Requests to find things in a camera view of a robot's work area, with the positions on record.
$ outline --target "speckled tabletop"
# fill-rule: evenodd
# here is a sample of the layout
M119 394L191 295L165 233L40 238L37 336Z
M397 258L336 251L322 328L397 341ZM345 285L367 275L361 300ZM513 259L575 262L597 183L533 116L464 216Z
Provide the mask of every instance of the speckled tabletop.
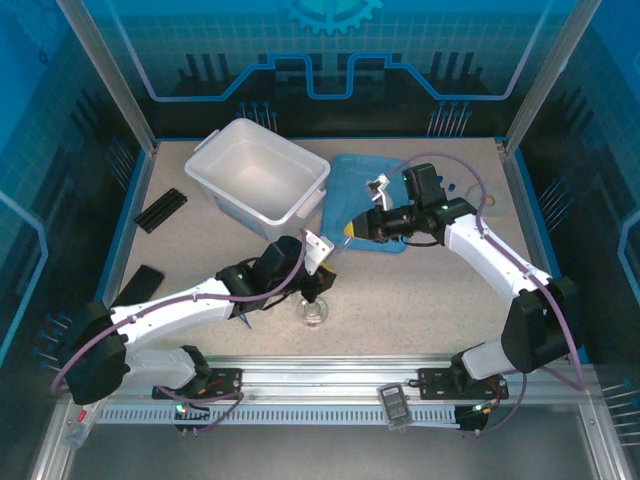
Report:
M487 220L493 230L528 259L493 138L485 139L326 139L297 141L331 161L341 153L406 158L422 150L457 154L479 170L485 182L506 193L507 212ZM137 229L122 285L138 267L149 265L166 278L155 297L194 286L222 268L260 255L267 245L209 203L184 172L197 142L160 145L144 207L169 188L189 201L153 233ZM465 196L473 177L446 159L430 160L444 182ZM318 232L321 214L308 228ZM197 345L205 355L360 355L454 353L498 336L507 314L488 284L444 247L407 248L399 255L347 251L339 276L323 297L329 318L310 329L296 316L299 299L290 297L268 312L248 315L252 329L226 320L181 332L162 347Z

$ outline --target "blue plastic tray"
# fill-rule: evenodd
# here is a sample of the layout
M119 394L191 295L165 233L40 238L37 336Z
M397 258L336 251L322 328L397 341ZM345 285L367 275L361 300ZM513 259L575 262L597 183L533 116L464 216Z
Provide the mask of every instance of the blue plastic tray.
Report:
M345 240L344 227L362 212L375 206L365 190L367 181L375 180L381 173L387 173L398 162L400 160L397 158L368 155L336 156L331 163L320 234L326 236L334 245L341 245ZM399 174L391 178L387 193L391 195L394 207L409 203L407 191ZM407 246L400 242L374 243L354 238L349 248L371 252L401 253Z

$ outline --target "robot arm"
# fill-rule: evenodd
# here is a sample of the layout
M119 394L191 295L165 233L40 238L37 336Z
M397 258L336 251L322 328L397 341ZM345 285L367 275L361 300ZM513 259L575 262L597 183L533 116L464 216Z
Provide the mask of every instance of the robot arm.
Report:
M398 241L416 232L431 234L440 245L464 258L510 306L500 338L472 347L452 358L452 373L458 390L477 380L517 369L528 373L569 353L548 300L532 280L548 288L560 305L574 343L580 345L582 325L577 291L567 278L552 279L520 257L483 222L478 229L476 210L464 199L447 200L435 168L418 165L402 172L410 205L362 213L345 228L348 236L374 242ZM484 239L491 238L510 254L527 273Z
M274 289L278 291L273 295L299 291L309 302L315 301L335 280L335 272L324 263L334 246L311 232L306 232L305 242L302 268L281 289L302 254L301 242L293 237L271 243L253 265L249 261L231 265L183 292L108 311L100 303L85 307L58 344L60 365L97 335L122 325L91 347L65 375L74 402L97 402L121 385L163 385L188 398L206 398L198 392L210 384L212 373L197 348L147 347L187 328L260 310Z

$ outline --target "blue acrylic wall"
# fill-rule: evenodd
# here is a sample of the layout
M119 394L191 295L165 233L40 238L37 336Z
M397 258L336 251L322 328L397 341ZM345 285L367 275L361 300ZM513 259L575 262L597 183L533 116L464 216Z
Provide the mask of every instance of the blue acrylic wall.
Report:
M500 135L574 3L92 0L88 6L160 135L206 134L251 101L270 102L279 133L292 136L429 135L440 101L446 110L458 101L460 113L461 102L470 101L465 134ZM344 110L354 118L338 125ZM190 125L193 118L197 125Z
M0 477L17 479L56 400L32 351L55 336L47 314L93 299L139 146L55 1L0 0L0 72L0 191L43 225L49 253L37 275L35 231L0 201Z
M640 378L639 24L637 2L603 0L522 144L590 358L620 369L605 382Z

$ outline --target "plastic container handle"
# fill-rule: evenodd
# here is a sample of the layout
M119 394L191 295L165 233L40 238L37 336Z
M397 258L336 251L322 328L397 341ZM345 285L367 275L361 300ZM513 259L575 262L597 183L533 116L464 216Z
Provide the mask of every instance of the plastic container handle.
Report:
M200 150L202 147L204 147L207 143L209 143L211 140L213 140L213 137L215 137L217 134L220 133L220 130L214 130L213 132L211 132L211 134L205 138L203 141L201 141L196 148L193 149L194 152L197 152L198 150Z
M296 216L299 218L305 218L309 214L309 212L313 211L313 209L318 206L318 204L322 201L326 194L326 190L314 191L311 195L309 195L309 198L307 198L305 202L300 205L300 208L296 210Z

